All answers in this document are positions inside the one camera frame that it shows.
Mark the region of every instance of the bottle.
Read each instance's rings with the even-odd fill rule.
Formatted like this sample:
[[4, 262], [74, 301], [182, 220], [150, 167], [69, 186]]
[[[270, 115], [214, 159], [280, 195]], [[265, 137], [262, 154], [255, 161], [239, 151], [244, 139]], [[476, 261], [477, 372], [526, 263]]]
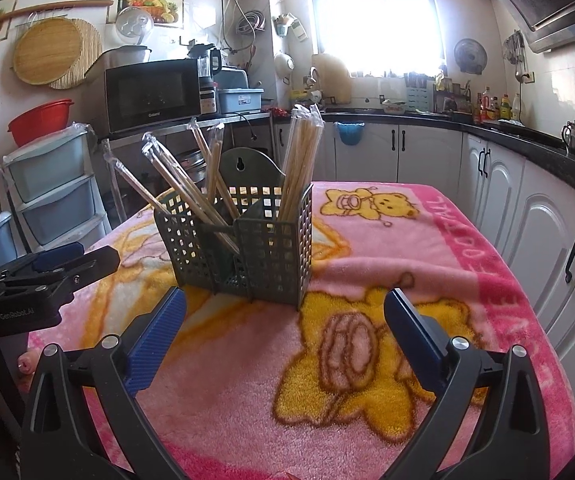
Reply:
[[479, 92], [478, 97], [476, 98], [476, 105], [472, 107], [472, 118], [474, 120], [474, 124], [481, 124], [481, 102], [483, 100], [483, 95]]
[[489, 111], [491, 108], [491, 92], [490, 87], [485, 87], [485, 92], [481, 96], [481, 120], [485, 121], [491, 119], [489, 116]]
[[501, 118], [501, 107], [499, 106], [499, 98], [494, 96], [492, 104], [492, 120], [498, 121]]
[[504, 94], [501, 99], [501, 119], [509, 121], [512, 118], [512, 107], [509, 105], [509, 96]]
[[512, 103], [512, 119], [515, 121], [521, 120], [521, 95], [516, 94], [514, 96], [514, 102]]
[[126, 7], [129, 7], [129, 3], [127, 3], [127, 0], [118, 0], [118, 3], [116, 4], [116, 13], [118, 14], [121, 10], [125, 9]]

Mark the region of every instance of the countertop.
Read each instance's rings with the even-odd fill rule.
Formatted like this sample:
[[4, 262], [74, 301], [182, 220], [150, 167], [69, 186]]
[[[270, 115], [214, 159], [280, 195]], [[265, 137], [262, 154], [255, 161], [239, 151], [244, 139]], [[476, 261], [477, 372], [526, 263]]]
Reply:
[[493, 124], [474, 126], [439, 118], [436, 114], [409, 114], [403, 116], [385, 115], [375, 112], [325, 112], [326, 122], [365, 122], [379, 124], [408, 124], [410, 126], [430, 126], [456, 130], [489, 140], [500, 146], [525, 156], [525, 158], [575, 189], [575, 156], [565, 152], [563, 141], [541, 132], [530, 130], [526, 133], [530, 138], [501, 132]]

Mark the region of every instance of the utensil holder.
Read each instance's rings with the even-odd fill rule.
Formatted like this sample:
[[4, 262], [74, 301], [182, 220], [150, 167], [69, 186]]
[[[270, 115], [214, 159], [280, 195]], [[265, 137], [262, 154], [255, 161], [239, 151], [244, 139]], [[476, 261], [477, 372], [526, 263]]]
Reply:
[[[297, 218], [278, 222], [284, 176], [269, 157], [234, 148], [223, 153], [220, 168], [240, 211], [232, 225], [203, 223], [175, 191], [161, 200], [172, 216], [154, 212], [178, 285], [299, 308], [311, 277], [312, 186], [301, 196]], [[231, 221], [222, 198], [216, 208]], [[219, 232], [236, 240], [239, 256], [218, 240]]]

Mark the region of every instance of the microwave door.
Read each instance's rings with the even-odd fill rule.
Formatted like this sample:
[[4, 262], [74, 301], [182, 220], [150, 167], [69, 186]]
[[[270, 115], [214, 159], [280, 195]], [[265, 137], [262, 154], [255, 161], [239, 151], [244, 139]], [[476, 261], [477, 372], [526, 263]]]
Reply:
[[152, 61], [106, 72], [111, 133], [200, 115], [196, 59]]

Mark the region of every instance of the black microwave oven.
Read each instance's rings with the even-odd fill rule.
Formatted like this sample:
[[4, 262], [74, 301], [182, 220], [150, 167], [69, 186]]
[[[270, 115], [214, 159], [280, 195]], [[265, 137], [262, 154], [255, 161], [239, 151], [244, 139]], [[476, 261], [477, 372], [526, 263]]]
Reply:
[[108, 68], [87, 84], [84, 100], [99, 138], [199, 116], [198, 62], [169, 59]]

